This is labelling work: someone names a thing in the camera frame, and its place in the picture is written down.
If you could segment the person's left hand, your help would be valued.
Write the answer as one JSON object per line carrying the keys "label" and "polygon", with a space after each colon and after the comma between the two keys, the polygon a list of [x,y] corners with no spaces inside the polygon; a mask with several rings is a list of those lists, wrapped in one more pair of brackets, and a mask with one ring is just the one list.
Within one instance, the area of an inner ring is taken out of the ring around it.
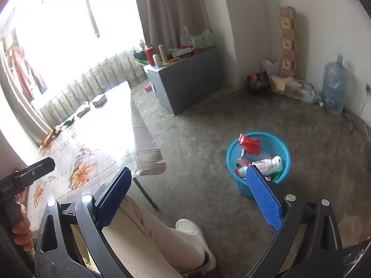
{"label": "person's left hand", "polygon": [[12,232],[15,234],[15,244],[21,246],[25,252],[31,252],[34,249],[34,243],[32,239],[32,232],[29,229],[30,221],[27,217],[27,209],[23,205],[23,203],[26,201],[26,198],[26,191],[23,191],[22,193],[16,195],[16,201],[19,204],[21,220],[17,224],[14,224],[12,226]]}

